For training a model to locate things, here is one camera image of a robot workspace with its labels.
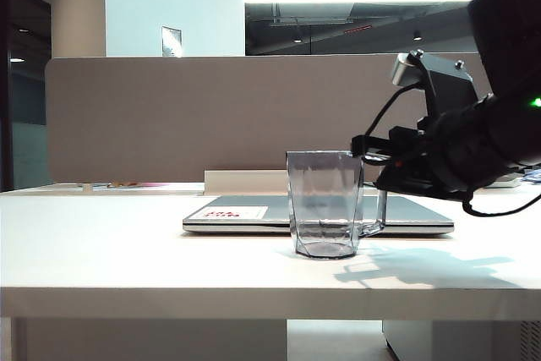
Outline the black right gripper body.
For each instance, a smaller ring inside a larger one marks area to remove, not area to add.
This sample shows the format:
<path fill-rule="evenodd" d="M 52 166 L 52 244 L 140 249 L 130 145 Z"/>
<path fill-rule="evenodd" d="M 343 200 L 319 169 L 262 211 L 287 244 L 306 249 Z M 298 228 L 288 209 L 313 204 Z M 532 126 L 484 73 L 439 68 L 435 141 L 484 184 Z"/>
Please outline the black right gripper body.
<path fill-rule="evenodd" d="M 487 105 L 448 112 L 426 132 L 393 156 L 392 166 L 405 167 L 425 182 L 424 197 L 466 200 L 495 181 L 495 144 L 489 134 Z"/>

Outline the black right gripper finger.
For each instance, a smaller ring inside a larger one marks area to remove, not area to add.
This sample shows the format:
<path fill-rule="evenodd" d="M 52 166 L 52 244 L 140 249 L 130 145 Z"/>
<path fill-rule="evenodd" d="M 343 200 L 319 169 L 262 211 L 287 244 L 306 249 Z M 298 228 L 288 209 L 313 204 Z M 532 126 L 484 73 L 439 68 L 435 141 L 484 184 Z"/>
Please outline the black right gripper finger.
<path fill-rule="evenodd" d="M 389 139 L 360 134 L 351 140 L 351 153 L 353 156 L 366 156 L 367 154 L 382 154 L 391 156 L 394 145 Z"/>
<path fill-rule="evenodd" d="M 374 182 L 379 190 L 398 194 L 424 196 L 425 182 L 422 177 L 413 175 L 405 167 L 384 166 Z"/>

